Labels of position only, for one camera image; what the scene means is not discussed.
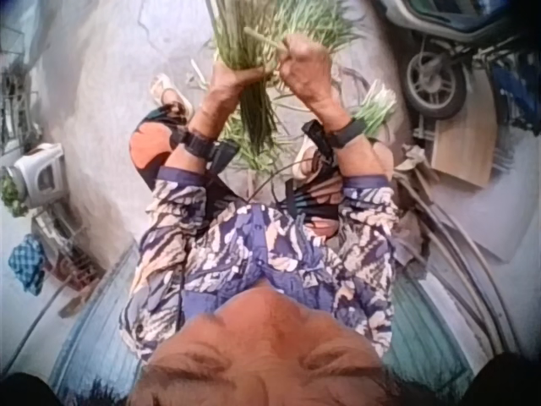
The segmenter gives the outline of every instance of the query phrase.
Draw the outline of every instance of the shirt sleeve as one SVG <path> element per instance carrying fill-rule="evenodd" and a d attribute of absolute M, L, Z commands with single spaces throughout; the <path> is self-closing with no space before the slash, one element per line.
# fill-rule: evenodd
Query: shirt sleeve
<path fill-rule="evenodd" d="M 160 169 L 147 208 L 150 227 L 140 241 L 139 264 L 120 315 L 123 340 L 142 360 L 178 329 L 183 270 L 204 224 L 205 203 L 202 175 Z"/>
<path fill-rule="evenodd" d="M 380 356 L 391 344 L 391 230 L 397 221 L 393 190 L 385 176 L 345 178 L 340 206 L 339 256 L 351 272 L 355 294 L 367 316 L 359 329 Z"/>

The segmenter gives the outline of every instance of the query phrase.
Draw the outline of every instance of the blue cloth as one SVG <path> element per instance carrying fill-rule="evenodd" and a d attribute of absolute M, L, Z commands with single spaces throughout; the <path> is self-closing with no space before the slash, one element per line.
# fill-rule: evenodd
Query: blue cloth
<path fill-rule="evenodd" d="M 35 296 L 40 294 L 45 276 L 45 259 L 45 251 L 40 241 L 32 234 L 26 234 L 23 242 L 11 251 L 8 265 L 22 282 L 25 292 Z"/>

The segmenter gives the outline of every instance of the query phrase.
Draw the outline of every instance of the blue and white patterned shirt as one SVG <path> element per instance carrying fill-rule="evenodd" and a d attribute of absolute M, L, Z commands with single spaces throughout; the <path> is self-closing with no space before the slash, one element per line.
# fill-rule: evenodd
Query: blue and white patterned shirt
<path fill-rule="evenodd" d="M 299 219 L 261 204 L 232 202 L 205 223 L 204 177 L 163 167 L 120 315 L 126 344 L 146 361 L 183 319 L 213 312 L 264 278 L 299 303 L 330 312 L 382 356 L 393 315 L 393 191 L 384 176 L 343 180 L 335 252 Z"/>

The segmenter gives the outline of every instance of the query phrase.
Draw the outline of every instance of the wrist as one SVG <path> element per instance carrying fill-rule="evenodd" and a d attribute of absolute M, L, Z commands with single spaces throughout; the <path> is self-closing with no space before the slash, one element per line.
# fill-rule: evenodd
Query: wrist
<path fill-rule="evenodd" d="M 197 131 L 211 140 L 217 140 L 226 124 L 229 113 L 219 102 L 206 97 L 188 124 L 188 130 Z"/>
<path fill-rule="evenodd" d="M 343 129 L 352 121 L 351 115 L 332 97 L 313 103 L 310 109 L 328 133 Z"/>

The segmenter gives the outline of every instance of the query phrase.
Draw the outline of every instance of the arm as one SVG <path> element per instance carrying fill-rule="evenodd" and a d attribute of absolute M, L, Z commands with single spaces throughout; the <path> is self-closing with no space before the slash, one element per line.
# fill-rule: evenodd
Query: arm
<path fill-rule="evenodd" d="M 262 79 L 263 69 L 233 72 L 215 65 L 209 93 L 188 128 L 216 140 L 238 104 L 244 86 Z M 177 147 L 160 169 L 147 213 L 128 304 L 120 315 L 126 344 L 143 360 L 178 329 L 183 273 L 195 236 L 205 226 L 206 161 Z"/>
<path fill-rule="evenodd" d="M 327 133 L 346 127 L 351 116 L 332 98 L 327 50 L 299 35 L 289 36 L 285 43 L 288 53 L 282 56 L 280 68 L 284 82 L 314 112 Z M 382 355 L 391 341 L 393 192 L 363 135 L 335 150 L 335 155 L 344 177 L 339 256 L 352 274 L 357 299 L 368 319 L 367 325 L 357 330 L 369 337 Z"/>

